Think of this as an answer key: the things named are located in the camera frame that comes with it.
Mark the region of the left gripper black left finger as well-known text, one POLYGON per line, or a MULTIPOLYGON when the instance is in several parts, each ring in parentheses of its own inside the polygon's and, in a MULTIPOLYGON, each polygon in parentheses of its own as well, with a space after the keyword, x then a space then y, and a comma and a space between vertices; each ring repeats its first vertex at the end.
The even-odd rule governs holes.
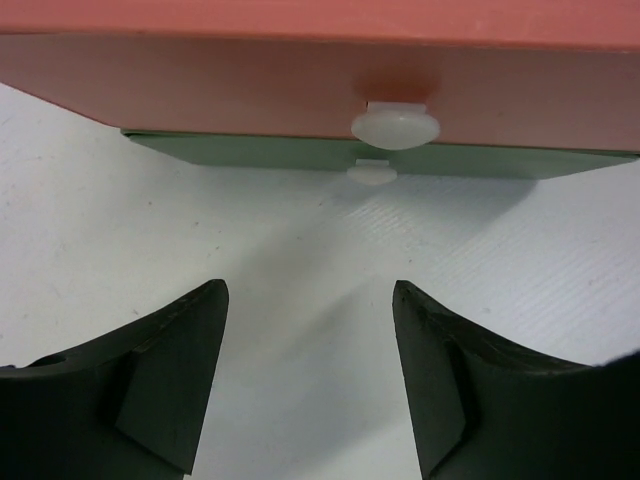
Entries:
POLYGON ((1 370, 5 479, 193 472, 229 291, 210 280, 125 326, 1 370))

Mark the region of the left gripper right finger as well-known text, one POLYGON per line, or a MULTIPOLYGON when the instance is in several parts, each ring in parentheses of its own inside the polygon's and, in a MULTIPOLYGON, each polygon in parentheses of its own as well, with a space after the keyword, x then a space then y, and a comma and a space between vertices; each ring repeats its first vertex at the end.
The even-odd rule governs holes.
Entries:
POLYGON ((635 479, 639 356, 582 365, 521 346, 407 281, 393 319, 425 479, 635 479))

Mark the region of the orange drawer box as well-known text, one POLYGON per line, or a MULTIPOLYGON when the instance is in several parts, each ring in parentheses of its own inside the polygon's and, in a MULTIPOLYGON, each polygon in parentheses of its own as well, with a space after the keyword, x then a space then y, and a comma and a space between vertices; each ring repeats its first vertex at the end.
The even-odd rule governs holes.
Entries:
POLYGON ((1 81, 136 131, 347 138, 371 102, 440 141, 635 151, 635 1, 5 1, 1 81))

